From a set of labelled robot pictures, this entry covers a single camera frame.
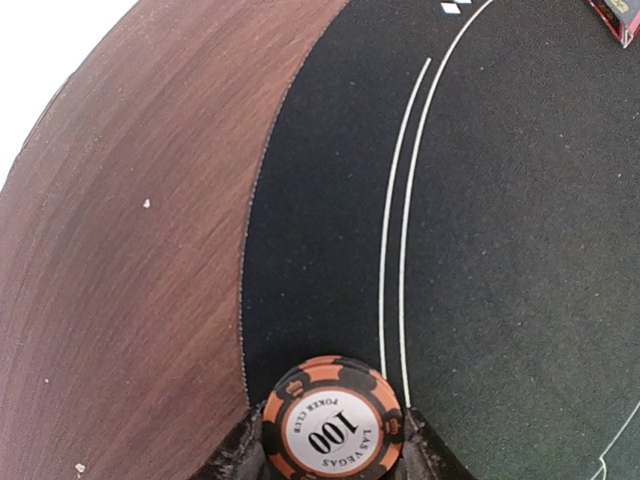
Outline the red black triangular all-in marker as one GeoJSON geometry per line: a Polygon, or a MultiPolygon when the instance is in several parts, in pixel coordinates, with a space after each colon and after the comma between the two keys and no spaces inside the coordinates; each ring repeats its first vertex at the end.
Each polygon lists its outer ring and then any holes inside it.
{"type": "Polygon", "coordinates": [[[627,48],[639,35],[639,0],[590,0],[623,48],[627,48]]]}

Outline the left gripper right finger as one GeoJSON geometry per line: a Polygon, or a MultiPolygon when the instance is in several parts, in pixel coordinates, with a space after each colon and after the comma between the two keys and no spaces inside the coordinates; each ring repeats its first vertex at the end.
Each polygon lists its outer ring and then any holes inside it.
{"type": "Polygon", "coordinates": [[[400,479],[476,480],[415,407],[404,410],[400,479]]]}

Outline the single brown 100 poker chip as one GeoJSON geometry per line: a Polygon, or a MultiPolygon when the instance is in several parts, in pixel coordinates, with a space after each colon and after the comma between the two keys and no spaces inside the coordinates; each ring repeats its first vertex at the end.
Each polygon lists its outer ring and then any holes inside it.
{"type": "Polygon", "coordinates": [[[262,443],[286,479],[380,479],[400,459],[404,414],[377,370],[344,356],[315,357],[272,389],[262,443]]]}

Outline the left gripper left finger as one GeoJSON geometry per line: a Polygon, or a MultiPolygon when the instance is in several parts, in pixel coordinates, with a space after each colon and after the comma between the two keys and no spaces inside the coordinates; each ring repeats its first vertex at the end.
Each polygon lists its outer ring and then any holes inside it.
{"type": "Polygon", "coordinates": [[[249,408],[220,445],[190,480],[272,479],[262,444],[262,413],[265,403],[249,408]]]}

